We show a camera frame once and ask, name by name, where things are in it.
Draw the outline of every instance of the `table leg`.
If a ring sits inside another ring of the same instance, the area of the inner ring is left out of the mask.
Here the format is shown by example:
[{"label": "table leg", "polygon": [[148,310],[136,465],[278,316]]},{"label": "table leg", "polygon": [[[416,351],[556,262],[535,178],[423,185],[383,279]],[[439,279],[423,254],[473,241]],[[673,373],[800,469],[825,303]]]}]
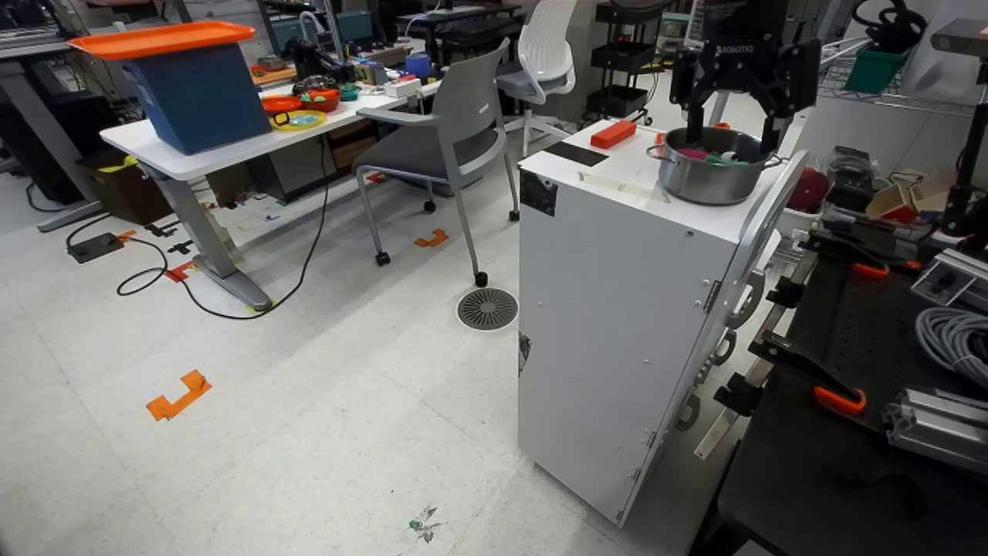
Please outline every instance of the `table leg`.
[{"label": "table leg", "polygon": [[77,146],[69,138],[56,115],[42,106],[42,98],[33,91],[28,75],[21,65],[10,63],[0,65],[0,87],[6,98],[16,106],[16,110],[24,118],[24,123],[33,130],[33,136],[49,147],[59,170],[72,178],[72,185],[84,194],[81,205],[72,205],[64,213],[40,222],[40,230],[56,230],[63,224],[89,219],[102,213],[97,194],[89,191],[89,182],[84,170],[77,168]]},{"label": "table leg", "polygon": [[437,41],[437,27],[432,25],[427,25],[427,53],[430,53],[430,59],[432,59],[432,65],[437,65],[437,76],[442,81],[442,53],[439,53],[439,41]]},{"label": "table leg", "polygon": [[707,517],[695,546],[689,548],[689,556],[733,556],[739,554],[749,537],[739,527],[733,527],[730,523],[723,523],[720,517]]},{"label": "table leg", "polygon": [[273,295],[238,267],[238,262],[233,260],[234,245],[218,229],[214,213],[198,205],[193,185],[160,176],[154,170],[144,172],[154,176],[160,194],[170,199],[189,237],[198,245],[194,266],[205,267],[223,289],[243,298],[250,310],[273,310]]}]

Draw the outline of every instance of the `round base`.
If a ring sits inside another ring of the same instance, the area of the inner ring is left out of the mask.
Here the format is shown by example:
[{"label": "round base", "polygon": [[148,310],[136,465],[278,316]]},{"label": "round base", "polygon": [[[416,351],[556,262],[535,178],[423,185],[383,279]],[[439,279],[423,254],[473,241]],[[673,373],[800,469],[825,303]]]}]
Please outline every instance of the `round base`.
[{"label": "round base", "polygon": [[498,329],[516,321],[519,303],[508,289],[473,289],[460,298],[460,321],[475,329]]}]

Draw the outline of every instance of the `power cord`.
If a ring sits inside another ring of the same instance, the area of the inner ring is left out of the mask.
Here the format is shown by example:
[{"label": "power cord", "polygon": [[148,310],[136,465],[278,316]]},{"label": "power cord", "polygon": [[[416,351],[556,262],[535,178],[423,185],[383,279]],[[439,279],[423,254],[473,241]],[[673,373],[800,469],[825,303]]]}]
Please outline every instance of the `power cord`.
[{"label": "power cord", "polygon": [[100,224],[102,219],[108,219],[108,217],[102,213],[102,217],[97,217],[97,219],[89,219],[89,222],[77,224],[72,235],[64,235],[64,250],[72,250],[72,247],[74,247],[74,237],[77,237],[81,230],[88,230],[88,229]]},{"label": "power cord", "polygon": [[24,196],[33,213],[63,213],[64,206],[40,206],[33,196],[38,182],[28,182]]},{"label": "power cord", "polygon": [[[327,147],[332,147],[327,138],[321,138],[321,170],[324,170],[324,172],[327,172]],[[207,316],[214,316],[214,317],[223,317],[223,321],[261,321],[261,317],[273,316],[276,310],[280,310],[288,298],[293,298],[293,295],[303,289],[307,274],[310,274],[310,266],[313,266],[313,260],[316,260],[316,250],[318,250],[321,235],[324,235],[324,224],[327,224],[327,211],[332,211],[332,182],[321,185],[318,229],[316,229],[316,237],[313,237],[310,254],[307,254],[307,260],[303,260],[301,279],[296,279],[296,284],[293,284],[278,303],[273,303],[270,311],[250,311],[250,316],[216,311],[216,310],[210,310],[207,303],[198,298],[198,294],[189,287],[189,282],[180,282],[181,289],[186,289],[186,295],[193,298],[194,310],[202,310],[202,311],[207,311]],[[74,237],[77,237],[81,230],[92,229],[92,224],[102,222],[102,219],[108,219],[108,217],[97,217],[97,219],[84,222],[81,229],[74,229],[74,230],[64,237],[64,250],[74,247]],[[152,241],[141,241],[141,237],[123,237],[123,241],[141,245],[141,247],[154,250],[159,260],[160,260],[159,266],[140,267],[140,270],[127,274],[127,279],[119,284],[119,295],[136,295],[136,294],[154,287],[154,284],[170,270],[170,260],[168,260],[168,254],[164,254],[159,245],[152,245]]]},{"label": "power cord", "polygon": [[975,351],[983,334],[988,334],[988,317],[980,311],[932,305],[917,316],[923,351],[944,371],[964,373],[988,388],[988,360]]}]

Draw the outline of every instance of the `blue container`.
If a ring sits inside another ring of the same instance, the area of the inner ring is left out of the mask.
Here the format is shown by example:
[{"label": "blue container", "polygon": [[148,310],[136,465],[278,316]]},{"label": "blue container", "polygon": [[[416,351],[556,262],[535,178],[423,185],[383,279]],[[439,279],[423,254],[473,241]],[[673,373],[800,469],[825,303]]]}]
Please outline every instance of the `blue container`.
[{"label": "blue container", "polygon": [[238,45],[136,59],[123,75],[159,136],[186,155],[273,130]]}]

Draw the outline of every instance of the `white cart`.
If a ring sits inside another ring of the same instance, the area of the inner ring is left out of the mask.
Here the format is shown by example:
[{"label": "white cart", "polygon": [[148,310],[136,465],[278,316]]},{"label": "white cart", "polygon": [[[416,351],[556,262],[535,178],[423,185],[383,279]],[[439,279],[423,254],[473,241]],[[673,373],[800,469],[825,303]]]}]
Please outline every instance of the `white cart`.
[{"label": "white cart", "polygon": [[739,206],[699,206],[656,185],[652,138],[596,168],[523,159],[523,450],[617,525],[807,159],[765,170]]}]

